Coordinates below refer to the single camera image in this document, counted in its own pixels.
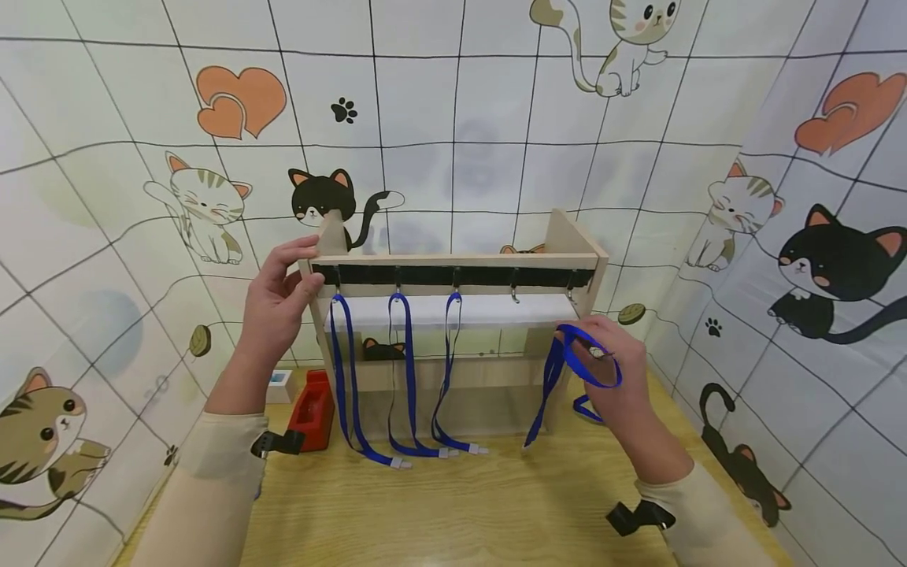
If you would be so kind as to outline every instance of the blue lanyard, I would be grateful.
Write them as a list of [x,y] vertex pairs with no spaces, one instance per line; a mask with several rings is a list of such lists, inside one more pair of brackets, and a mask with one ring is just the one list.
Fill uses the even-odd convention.
[[[352,389],[353,394],[353,430],[356,434],[356,440],[362,449],[356,449],[353,446],[353,442],[349,438],[349,428],[346,421],[346,378],[344,376],[343,370],[343,355],[340,354],[340,342],[337,340],[336,326],[334,323],[334,304],[339,303],[343,307],[344,317],[346,318],[346,336],[349,340],[349,378],[350,378],[350,388]],[[412,463],[404,461],[400,457],[389,457],[381,455],[366,440],[366,436],[362,433],[362,424],[359,421],[359,388],[356,382],[356,361],[354,360],[353,353],[356,352],[355,340],[353,339],[353,321],[349,315],[349,306],[346,303],[346,300],[339,293],[334,296],[334,300],[331,301],[330,308],[330,317],[331,317],[331,344],[334,347],[334,376],[336,378],[335,390],[336,390],[336,400],[337,400],[337,412],[340,414],[340,429],[343,430],[343,437],[346,439],[346,443],[350,446],[351,449],[360,453],[362,456],[375,461],[379,464],[384,464],[390,466],[391,468],[400,469],[400,468],[410,468]]]
[[[543,373],[543,380],[541,385],[541,404],[539,406],[539,413],[536,414],[535,420],[532,422],[532,427],[529,428],[529,433],[526,435],[526,441],[523,442],[523,449],[529,447],[535,438],[539,436],[539,431],[541,430],[541,421],[544,418],[545,406],[548,404],[548,397],[551,395],[551,392],[554,391],[554,387],[558,384],[558,379],[561,377],[561,371],[563,370],[564,363],[567,363],[567,366],[583,381],[592,384],[595,387],[600,388],[611,388],[620,386],[623,382],[623,373],[620,372],[620,365],[618,365],[617,360],[614,361],[614,369],[617,372],[617,381],[613,386],[602,384],[599,382],[595,376],[582,365],[580,360],[577,358],[576,354],[573,352],[573,341],[577,338],[582,338],[587,343],[593,347],[598,347],[602,352],[608,354],[608,350],[605,349],[602,345],[599,344],[597,340],[592,338],[589,333],[582,330],[581,328],[574,327],[573,325],[559,325],[558,330],[563,333],[563,342],[559,341],[557,338],[553,339],[551,342],[551,350],[548,351],[548,358],[545,359],[545,368]],[[582,402],[580,402],[580,408],[585,410],[585,407],[581,407]],[[574,401],[574,409],[576,409],[577,403]]]
[[[450,326],[448,324],[448,319],[450,318],[451,305],[453,303],[457,304],[457,321],[456,321],[456,332],[453,335],[453,341],[451,340]],[[475,443],[465,443],[463,441],[457,441],[453,437],[450,437],[441,427],[441,424],[438,423],[438,411],[441,409],[441,403],[444,401],[444,398],[447,396],[447,391],[451,388],[451,373],[454,370],[454,358],[456,352],[456,339],[460,336],[460,322],[463,319],[463,298],[460,296],[459,291],[455,291],[451,294],[451,297],[447,298],[447,306],[444,310],[444,381],[441,383],[441,389],[438,392],[438,403],[434,406],[434,411],[432,412],[432,438],[442,445],[446,445],[451,449],[456,451],[465,451],[472,455],[487,454],[488,449],[485,447],[480,447]]]
[[413,353],[413,317],[409,310],[409,301],[406,300],[406,296],[397,291],[394,295],[387,300],[387,316],[391,317],[391,308],[394,305],[394,300],[399,299],[400,303],[403,304],[404,312],[406,314],[405,319],[405,370],[406,370],[406,403],[409,409],[409,430],[410,435],[413,439],[414,446],[403,445],[394,439],[394,434],[391,433],[391,414],[394,412],[394,397],[395,392],[391,392],[391,407],[387,412],[387,438],[391,442],[391,446],[398,453],[402,453],[407,456],[422,456],[422,457],[440,457],[446,459],[448,456],[455,456],[456,454],[451,455],[450,450],[447,447],[442,447],[441,449],[433,449],[431,447],[423,445],[421,441],[415,436],[415,404],[416,404],[416,383],[415,383],[415,356]]

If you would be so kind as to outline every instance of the black wrist strap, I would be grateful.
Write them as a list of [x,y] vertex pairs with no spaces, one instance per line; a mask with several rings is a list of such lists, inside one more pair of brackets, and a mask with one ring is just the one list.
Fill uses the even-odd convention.
[[623,502],[618,502],[618,505],[608,513],[607,518],[611,527],[621,537],[634,533],[644,525],[656,525],[662,530],[667,530],[677,522],[677,518],[670,512],[650,500],[640,500],[639,506],[633,511]]
[[283,435],[278,435],[273,431],[266,431],[255,440],[250,451],[261,459],[265,458],[271,451],[286,453],[287,455],[299,455],[305,440],[306,434],[292,429],[288,429]]

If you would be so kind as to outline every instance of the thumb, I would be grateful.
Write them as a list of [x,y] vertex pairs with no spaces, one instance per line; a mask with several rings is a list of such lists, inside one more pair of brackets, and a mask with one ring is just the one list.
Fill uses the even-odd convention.
[[284,305],[286,305],[290,311],[301,316],[302,312],[306,310],[308,304],[315,298],[315,295],[317,295],[323,285],[325,285],[325,277],[321,274],[308,274],[304,276],[299,283],[296,284],[296,287],[293,288],[289,297],[284,301]]

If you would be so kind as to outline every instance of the black strip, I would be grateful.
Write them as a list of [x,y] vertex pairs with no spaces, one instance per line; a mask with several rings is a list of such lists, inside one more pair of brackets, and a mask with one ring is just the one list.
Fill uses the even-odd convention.
[[516,286],[517,288],[582,288],[594,269],[497,268],[488,266],[368,266],[312,264],[328,286],[345,284],[399,286]]

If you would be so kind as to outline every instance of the cat tail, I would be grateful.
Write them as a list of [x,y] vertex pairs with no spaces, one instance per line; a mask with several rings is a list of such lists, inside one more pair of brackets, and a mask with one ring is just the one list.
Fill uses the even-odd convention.
[[359,248],[366,243],[368,229],[372,225],[372,217],[381,210],[381,205],[379,205],[378,202],[381,199],[386,199],[390,194],[391,191],[380,191],[368,198],[366,201],[366,209],[362,211],[362,229],[359,230],[359,238],[356,239],[356,242],[349,243],[349,249]]
[[581,91],[595,93],[595,85],[587,81],[586,75],[582,72],[580,12],[573,2],[571,0],[534,0],[529,8],[529,17],[538,25],[556,27],[567,35],[573,63],[573,81]]
[[725,390],[720,384],[715,382],[710,382],[702,388],[702,394],[699,395],[699,413],[702,414],[702,421],[709,427],[712,425],[708,422],[708,412],[706,411],[706,402],[708,397],[712,394],[718,393],[721,396],[721,399],[725,402],[725,408],[727,411],[732,412],[736,409],[736,404],[731,398],[730,394]]
[[145,189],[145,192],[148,193],[149,197],[159,200],[167,207],[167,210],[170,212],[177,225],[177,230],[180,232],[183,243],[186,246],[189,246],[189,217],[180,214],[182,205],[180,205],[180,202],[176,199],[176,195],[173,194],[173,191],[167,189],[157,181],[146,181],[141,187]]
[[866,322],[858,327],[854,327],[843,333],[828,334],[824,339],[836,345],[851,345],[869,337],[872,333],[890,325],[894,321],[907,319],[907,297],[903,297],[886,305],[881,311],[870,317]]
[[40,520],[56,512],[65,498],[54,500],[53,502],[42,504],[40,506],[24,506],[15,502],[0,500],[0,519],[6,520]]

